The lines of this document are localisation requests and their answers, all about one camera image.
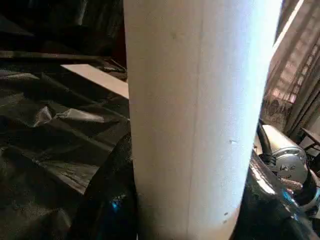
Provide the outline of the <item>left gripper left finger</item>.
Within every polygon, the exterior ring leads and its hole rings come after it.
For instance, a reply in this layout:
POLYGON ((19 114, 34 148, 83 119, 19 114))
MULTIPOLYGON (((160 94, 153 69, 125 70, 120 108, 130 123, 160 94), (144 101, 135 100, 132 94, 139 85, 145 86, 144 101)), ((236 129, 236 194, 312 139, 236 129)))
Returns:
POLYGON ((137 231, 132 138, 127 133, 89 182, 66 239, 135 240, 137 231))

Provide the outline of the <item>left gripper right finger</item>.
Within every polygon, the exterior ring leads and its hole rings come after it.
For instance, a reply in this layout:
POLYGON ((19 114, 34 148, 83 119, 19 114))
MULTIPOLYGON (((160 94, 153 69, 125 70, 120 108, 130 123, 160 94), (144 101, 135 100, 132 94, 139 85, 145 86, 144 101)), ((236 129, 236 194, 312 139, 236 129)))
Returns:
POLYGON ((320 237, 272 171, 253 152, 232 240, 318 240, 320 237))

